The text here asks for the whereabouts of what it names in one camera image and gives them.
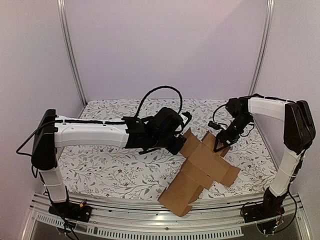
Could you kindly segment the brown cardboard box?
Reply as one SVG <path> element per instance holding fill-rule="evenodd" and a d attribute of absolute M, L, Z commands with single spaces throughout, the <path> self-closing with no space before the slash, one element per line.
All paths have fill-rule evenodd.
<path fill-rule="evenodd" d="M 216 137 L 209 131 L 199 140 L 189 128 L 183 135 L 186 142 L 180 153 L 185 161 L 170 185 L 163 190 L 158 202 L 178 217 L 185 216 L 201 192 L 214 182 L 230 187 L 240 169 L 224 159 L 229 147 L 213 152 Z"/>

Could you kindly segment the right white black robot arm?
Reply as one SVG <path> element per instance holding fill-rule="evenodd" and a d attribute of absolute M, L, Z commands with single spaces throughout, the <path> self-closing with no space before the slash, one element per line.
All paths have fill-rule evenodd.
<path fill-rule="evenodd" d="M 306 151 L 316 136 L 316 128 L 309 104 L 305 100 L 287 100 L 259 94 L 230 98 L 223 107 L 233 117 L 226 125 L 211 120 L 208 126 L 218 130 L 214 152 L 221 151 L 235 144 L 248 125 L 253 125 L 256 115 L 271 117 L 283 122 L 284 153 L 277 174 L 263 196 L 263 203 L 258 213 L 262 218 L 269 218 L 289 193 L 302 166 Z"/>

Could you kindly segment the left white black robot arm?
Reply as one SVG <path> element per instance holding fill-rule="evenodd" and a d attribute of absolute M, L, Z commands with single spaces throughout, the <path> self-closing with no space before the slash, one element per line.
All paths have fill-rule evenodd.
<path fill-rule="evenodd" d="M 58 149 L 99 145 L 139 149 L 140 155 L 158 149 L 177 155 L 186 142 L 181 133 L 191 118 L 189 112 L 176 112 L 168 107 L 154 116 L 124 116 L 120 120 L 70 118 L 48 109 L 27 138 L 33 140 L 29 157 L 42 176 L 52 205 L 63 217 L 70 217 L 75 210 L 58 166 Z"/>

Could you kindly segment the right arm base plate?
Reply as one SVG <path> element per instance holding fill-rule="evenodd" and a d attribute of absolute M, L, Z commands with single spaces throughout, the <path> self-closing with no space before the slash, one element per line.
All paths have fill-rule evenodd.
<path fill-rule="evenodd" d="M 245 223 L 256 222 L 276 216 L 281 216 L 285 213 L 283 206 L 275 209 L 264 208 L 262 203 L 253 201 L 246 202 L 240 209 L 240 215 L 243 217 Z"/>

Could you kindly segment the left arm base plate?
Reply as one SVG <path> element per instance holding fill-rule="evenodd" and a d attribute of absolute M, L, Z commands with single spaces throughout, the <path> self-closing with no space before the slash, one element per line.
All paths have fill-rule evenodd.
<path fill-rule="evenodd" d="M 52 203 L 48 212 L 65 219 L 88 223 L 93 208 L 84 203 L 59 202 Z"/>

